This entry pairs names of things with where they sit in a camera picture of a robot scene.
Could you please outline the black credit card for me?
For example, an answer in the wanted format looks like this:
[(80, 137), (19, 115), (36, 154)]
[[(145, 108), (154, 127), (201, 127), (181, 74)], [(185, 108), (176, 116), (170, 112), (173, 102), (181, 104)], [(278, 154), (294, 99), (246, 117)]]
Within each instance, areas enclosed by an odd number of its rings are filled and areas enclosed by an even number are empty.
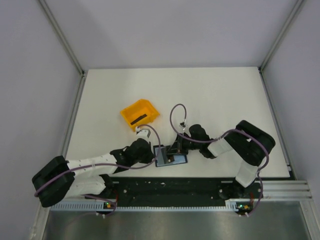
[(162, 146), (161, 148), (155, 147), (154, 153), (157, 156), (157, 159), (155, 161), (156, 167), (163, 167), (167, 163), (167, 155), (166, 155), (166, 148)]

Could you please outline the yellow plastic bin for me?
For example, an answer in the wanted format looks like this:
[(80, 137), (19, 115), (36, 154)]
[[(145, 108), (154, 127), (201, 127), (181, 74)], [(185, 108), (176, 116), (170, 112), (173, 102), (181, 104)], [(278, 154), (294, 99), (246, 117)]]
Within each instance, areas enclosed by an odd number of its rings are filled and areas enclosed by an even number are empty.
[[(135, 103), (121, 110), (120, 114), (133, 132), (136, 131), (136, 127), (152, 123), (158, 116), (160, 116), (158, 110), (147, 99), (140, 99), (136, 101)], [(147, 115), (146, 118), (134, 125), (131, 125), (133, 120), (144, 114)]]

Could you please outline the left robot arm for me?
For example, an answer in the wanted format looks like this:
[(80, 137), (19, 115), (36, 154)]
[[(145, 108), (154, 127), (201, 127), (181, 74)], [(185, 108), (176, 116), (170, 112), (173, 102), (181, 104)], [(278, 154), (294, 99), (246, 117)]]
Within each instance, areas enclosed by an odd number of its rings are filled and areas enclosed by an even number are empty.
[(151, 144), (138, 138), (130, 146), (93, 158), (66, 160), (54, 157), (32, 178), (35, 197), (44, 208), (75, 197), (103, 200), (115, 194), (111, 175), (151, 165)]

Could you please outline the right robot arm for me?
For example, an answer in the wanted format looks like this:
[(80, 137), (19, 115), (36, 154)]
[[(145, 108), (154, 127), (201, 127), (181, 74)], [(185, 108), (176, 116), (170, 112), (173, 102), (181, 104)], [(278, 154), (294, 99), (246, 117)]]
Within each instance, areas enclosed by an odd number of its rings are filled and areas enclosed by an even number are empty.
[(174, 156), (186, 156), (189, 151), (199, 151), (207, 159), (235, 151), (242, 159), (233, 192), (239, 198), (245, 198), (252, 191), (251, 184), (261, 170), (262, 162), (275, 147), (274, 138), (246, 120), (238, 123), (235, 129), (213, 140), (200, 124), (194, 124), (189, 129), (189, 134), (178, 133), (174, 143), (165, 147), (168, 159)]

